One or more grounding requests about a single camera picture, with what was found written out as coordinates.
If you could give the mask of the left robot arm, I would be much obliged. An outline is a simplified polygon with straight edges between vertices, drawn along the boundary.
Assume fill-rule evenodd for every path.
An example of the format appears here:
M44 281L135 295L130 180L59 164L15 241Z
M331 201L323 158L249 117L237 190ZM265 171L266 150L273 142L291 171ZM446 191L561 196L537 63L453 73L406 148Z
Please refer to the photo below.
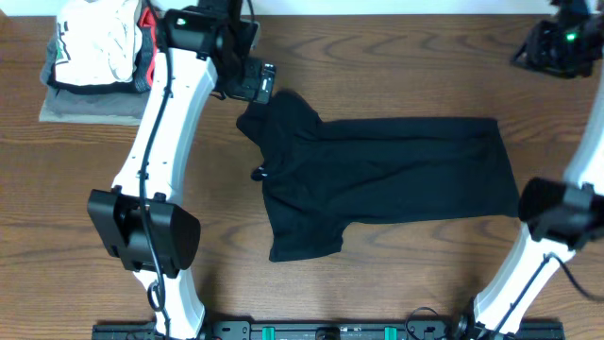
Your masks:
M108 254L142 284L155 320L96 325L95 339L202 339L206 309L192 264L199 220L184 210L187 162L211 98L269 101L274 65L253 58L260 24L244 1L201 1L155 16L158 51L152 88L127 159L87 212Z

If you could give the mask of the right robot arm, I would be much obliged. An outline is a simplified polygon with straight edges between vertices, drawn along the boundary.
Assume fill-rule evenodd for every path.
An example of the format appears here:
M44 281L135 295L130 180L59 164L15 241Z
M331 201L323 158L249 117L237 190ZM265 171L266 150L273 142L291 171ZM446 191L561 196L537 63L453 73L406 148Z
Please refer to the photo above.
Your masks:
M587 77L603 58L603 17L542 21L512 65L554 77ZM450 339L514 339L549 279L603 236L603 92L596 93L579 148L560 181L533 178L521 194L520 231L487 287L453 323Z

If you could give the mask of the black t-shirt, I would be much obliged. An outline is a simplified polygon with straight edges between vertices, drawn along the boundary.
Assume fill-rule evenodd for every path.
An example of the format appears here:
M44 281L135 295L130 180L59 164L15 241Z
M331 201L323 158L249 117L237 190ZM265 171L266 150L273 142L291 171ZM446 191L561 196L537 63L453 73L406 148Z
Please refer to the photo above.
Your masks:
M519 193L497 121L407 117L324 121L298 93L251 104L237 128L259 149L252 172L274 263L339 252L353 223L514 217Z

